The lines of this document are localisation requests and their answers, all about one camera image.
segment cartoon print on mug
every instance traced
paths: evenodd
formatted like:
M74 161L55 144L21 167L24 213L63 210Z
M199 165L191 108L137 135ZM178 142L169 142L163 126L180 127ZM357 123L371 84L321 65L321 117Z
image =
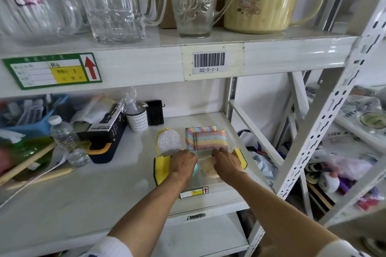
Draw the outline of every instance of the cartoon print on mug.
M247 17L251 17L253 14L260 14L261 9L259 8L260 0L239 0L239 6L237 11L245 13Z

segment blue plastic basket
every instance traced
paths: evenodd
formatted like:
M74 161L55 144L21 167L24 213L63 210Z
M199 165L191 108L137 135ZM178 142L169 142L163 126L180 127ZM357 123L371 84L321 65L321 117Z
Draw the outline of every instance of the blue plastic basket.
M51 125L48 123L48 118L56 114L56 107L65 103L68 100L68 95L53 95L52 101L55 102L55 108L50 110L46 115L37 123L28 124L28 125L18 125L18 126L9 126L1 127L1 129L15 131L26 136L23 139L31 139L38 137L49 136Z

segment colorful striped sponge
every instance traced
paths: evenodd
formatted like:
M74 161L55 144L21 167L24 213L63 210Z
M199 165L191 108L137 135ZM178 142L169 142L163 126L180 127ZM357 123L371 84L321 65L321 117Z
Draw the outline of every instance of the colorful striped sponge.
M195 133L194 142L196 151L228 146L225 129Z
M195 151L196 150L195 139L194 139L195 133L202 133L202 132L209 132L209 131L217 131L217 125L185 128L186 148L189 149L190 151Z

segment red arrow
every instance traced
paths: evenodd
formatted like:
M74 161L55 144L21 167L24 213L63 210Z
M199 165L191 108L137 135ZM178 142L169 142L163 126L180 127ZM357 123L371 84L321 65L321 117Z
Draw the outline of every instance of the red arrow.
M91 78L96 79L97 75L95 74L95 71L94 71L95 64L87 56L86 56L86 63L84 64L84 67L87 67L89 69Z

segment barcode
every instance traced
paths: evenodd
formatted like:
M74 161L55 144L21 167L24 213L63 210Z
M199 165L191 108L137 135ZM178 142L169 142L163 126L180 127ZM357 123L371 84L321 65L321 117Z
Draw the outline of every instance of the barcode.
M225 52L194 54L194 67L212 67L224 65Z

